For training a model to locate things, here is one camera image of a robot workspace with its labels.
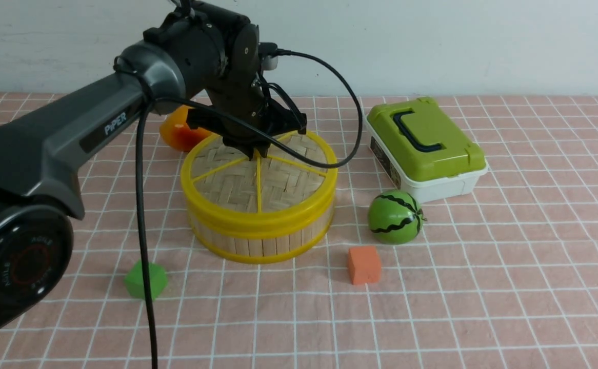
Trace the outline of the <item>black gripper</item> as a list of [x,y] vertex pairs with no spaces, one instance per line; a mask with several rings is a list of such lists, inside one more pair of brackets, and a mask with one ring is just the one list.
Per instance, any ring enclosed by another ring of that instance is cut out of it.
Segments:
[[[194,10],[194,18],[217,29],[223,38],[225,66],[219,77],[208,82],[206,91],[211,107],[244,121],[270,136],[291,131],[306,133],[306,115],[294,103],[283,107],[275,102],[263,78],[263,65],[275,44],[261,43],[258,25],[248,17],[231,10]],[[230,139],[230,147],[237,149],[248,160],[254,151],[268,157],[271,143],[259,139]]]

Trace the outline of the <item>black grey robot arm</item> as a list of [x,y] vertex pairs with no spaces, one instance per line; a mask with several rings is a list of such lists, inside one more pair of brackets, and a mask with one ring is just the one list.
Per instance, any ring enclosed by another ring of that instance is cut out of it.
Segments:
[[170,114],[201,91],[212,105],[187,115],[248,157],[267,136],[305,133],[306,117],[262,87],[275,44],[248,17],[175,1],[158,27],[114,59],[114,71],[0,126],[0,329],[48,295],[64,275],[84,218],[78,172],[149,112]]

